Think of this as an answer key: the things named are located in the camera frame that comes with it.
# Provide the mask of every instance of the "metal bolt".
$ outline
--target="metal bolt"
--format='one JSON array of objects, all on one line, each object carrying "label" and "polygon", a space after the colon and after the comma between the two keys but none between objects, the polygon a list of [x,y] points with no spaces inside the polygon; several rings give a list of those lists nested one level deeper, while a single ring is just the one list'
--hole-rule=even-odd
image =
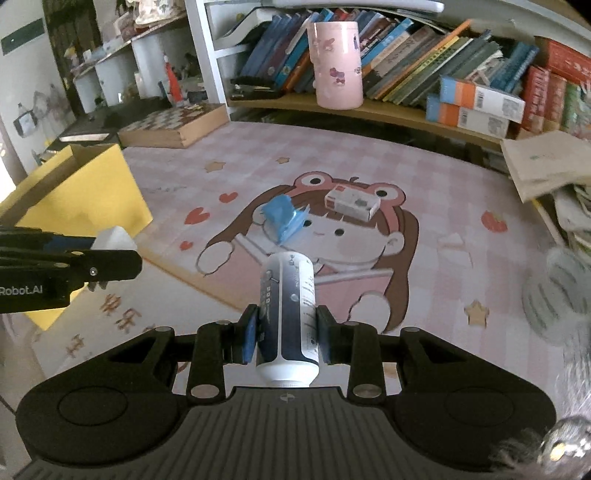
[{"label": "metal bolt", "polygon": [[381,394],[382,389],[371,383],[363,383],[353,389],[353,395],[359,398],[377,398]]},{"label": "metal bolt", "polygon": [[191,395],[195,398],[214,398],[219,393],[220,389],[210,384],[197,385],[191,389]]}]

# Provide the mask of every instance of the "stack of papers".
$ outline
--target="stack of papers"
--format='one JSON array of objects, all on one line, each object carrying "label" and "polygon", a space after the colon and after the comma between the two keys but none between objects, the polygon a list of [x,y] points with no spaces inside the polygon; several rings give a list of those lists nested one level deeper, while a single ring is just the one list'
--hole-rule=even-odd
[{"label": "stack of papers", "polygon": [[571,183],[591,185],[591,144],[565,132],[503,140],[501,147],[524,203]]}]

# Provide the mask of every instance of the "white bottle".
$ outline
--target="white bottle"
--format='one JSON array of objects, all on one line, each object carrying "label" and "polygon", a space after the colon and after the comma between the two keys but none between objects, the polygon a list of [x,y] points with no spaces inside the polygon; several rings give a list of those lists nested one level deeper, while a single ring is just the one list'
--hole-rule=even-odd
[{"label": "white bottle", "polygon": [[271,255],[261,276],[256,370],[270,387],[309,387],[318,376],[314,266],[296,252]]}]

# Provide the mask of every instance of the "barcode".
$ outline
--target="barcode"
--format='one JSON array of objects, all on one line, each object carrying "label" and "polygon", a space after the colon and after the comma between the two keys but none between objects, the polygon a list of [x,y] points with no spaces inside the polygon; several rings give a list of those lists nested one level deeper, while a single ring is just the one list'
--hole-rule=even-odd
[{"label": "barcode", "polygon": [[484,93],[478,92],[476,94],[476,107],[482,108],[483,105],[484,105]]},{"label": "barcode", "polygon": [[488,119],[488,131],[491,133],[491,135],[494,135],[496,137],[502,137],[502,133],[503,133],[503,120],[501,120],[500,118],[495,118],[495,117],[489,117]]},{"label": "barcode", "polygon": [[460,126],[465,127],[468,124],[468,112],[463,111],[460,114]]},{"label": "barcode", "polygon": [[516,118],[519,114],[519,104],[510,98],[503,99],[503,116]]}]

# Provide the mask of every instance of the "cartoon girl illustration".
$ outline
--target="cartoon girl illustration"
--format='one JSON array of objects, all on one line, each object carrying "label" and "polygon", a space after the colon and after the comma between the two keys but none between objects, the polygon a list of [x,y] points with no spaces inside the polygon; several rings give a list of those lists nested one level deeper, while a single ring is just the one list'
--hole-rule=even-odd
[{"label": "cartoon girl illustration", "polygon": [[[396,328],[408,307],[408,270],[418,241],[418,221],[401,208],[404,192],[396,185],[367,185],[333,179],[321,171],[300,176],[293,186],[280,185],[259,195],[197,259],[204,275],[252,283],[258,297],[261,264],[267,256],[297,251],[314,264],[316,300],[338,320],[370,323],[381,332]],[[338,184],[371,192],[381,200],[369,222],[343,216],[324,206],[324,197]],[[287,194],[297,209],[310,208],[304,227],[279,247],[262,207]],[[252,277],[252,282],[244,278]]]}]

